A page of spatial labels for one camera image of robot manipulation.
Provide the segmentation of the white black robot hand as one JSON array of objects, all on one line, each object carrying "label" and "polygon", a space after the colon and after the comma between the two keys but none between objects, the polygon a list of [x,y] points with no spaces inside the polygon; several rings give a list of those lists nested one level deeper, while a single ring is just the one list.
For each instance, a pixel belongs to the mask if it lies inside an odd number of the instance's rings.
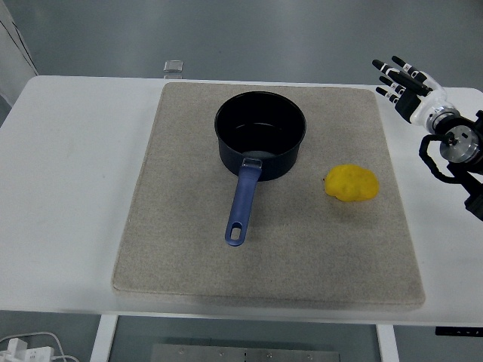
[{"label": "white black robot hand", "polygon": [[448,102],[446,90],[433,77],[397,56],[392,61],[393,64],[372,61],[384,84],[376,92],[393,104],[407,123],[420,125],[435,134],[437,124],[443,119],[460,116]]}]

